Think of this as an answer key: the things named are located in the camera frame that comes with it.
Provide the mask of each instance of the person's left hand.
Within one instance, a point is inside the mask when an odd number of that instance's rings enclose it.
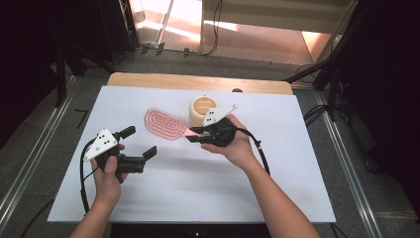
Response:
[[[125,148],[124,145],[119,145],[119,147],[120,150],[124,150]],[[90,161],[92,164],[92,170],[95,170],[98,167],[96,160]],[[121,185],[115,177],[117,167],[117,158],[111,156],[106,162],[104,171],[98,169],[95,173],[93,173],[96,184],[95,203],[101,203],[107,207],[115,207],[115,205],[117,205],[121,196]],[[122,174],[121,177],[122,179],[126,179],[127,174]]]

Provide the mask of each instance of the white device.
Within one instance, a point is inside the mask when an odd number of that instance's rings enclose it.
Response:
[[[204,117],[203,126],[206,127],[218,123],[225,116],[227,116],[229,113],[233,112],[237,108],[238,106],[235,104],[230,107],[210,108],[206,113],[206,117]]]
[[[98,134],[89,150],[84,155],[83,161],[90,161],[100,154],[108,151],[118,144],[118,141],[114,138],[112,133],[107,129],[103,128]]]

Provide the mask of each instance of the metal rail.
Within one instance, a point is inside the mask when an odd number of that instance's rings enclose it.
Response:
[[[51,138],[53,137],[55,129],[61,121],[61,118],[64,115],[64,112],[67,109],[71,98],[73,97],[73,89],[77,85],[78,81],[79,79],[75,76],[72,76],[69,79],[67,83],[67,97],[61,103],[61,105],[52,112],[52,115],[47,122],[43,132],[41,133],[37,143],[26,159],[24,165],[22,166],[6,195],[3,197],[0,204],[0,236],[6,228],[6,225],[13,211],[18,205],[18,202],[22,197],[32,175],[34,174],[38,163],[43,157],[43,154],[49,145]]]
[[[320,105],[327,104],[327,101],[325,100],[324,96],[320,92],[315,91],[315,96],[316,96],[318,104]],[[339,157],[340,164],[343,168],[350,190],[353,194],[356,206],[358,207],[359,214],[367,230],[367,235],[370,238],[381,238],[383,236],[376,222],[376,218],[370,207],[368,198],[363,190],[361,182],[359,181],[359,178],[353,167],[350,156],[347,153],[346,147],[343,143],[342,137],[340,136],[340,132],[337,128],[337,125],[335,122],[333,122],[330,119],[327,112],[324,112],[323,117],[324,117],[324,121],[327,126],[327,129],[328,129],[328,132],[330,133],[331,139],[333,141],[334,147],[337,151],[337,155]]]

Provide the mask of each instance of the hair brush bristles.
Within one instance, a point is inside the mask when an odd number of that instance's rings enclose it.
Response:
[[[159,137],[174,141],[182,137],[186,130],[182,118],[152,107],[145,114],[146,129]]]

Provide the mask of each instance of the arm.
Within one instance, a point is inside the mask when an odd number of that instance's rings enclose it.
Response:
[[[235,116],[227,117],[235,126],[246,129]],[[237,132],[235,140],[226,148],[211,144],[202,144],[201,147],[209,152],[224,155],[245,172],[271,237],[320,237],[303,212],[266,173],[253,153],[247,135]]]
[[[92,170],[98,167],[95,160],[91,160]],[[102,237],[112,210],[121,196],[121,186],[115,177],[117,158],[110,157],[105,165],[105,171],[97,170],[93,176],[96,184],[96,196],[89,212],[77,225],[70,237]]]

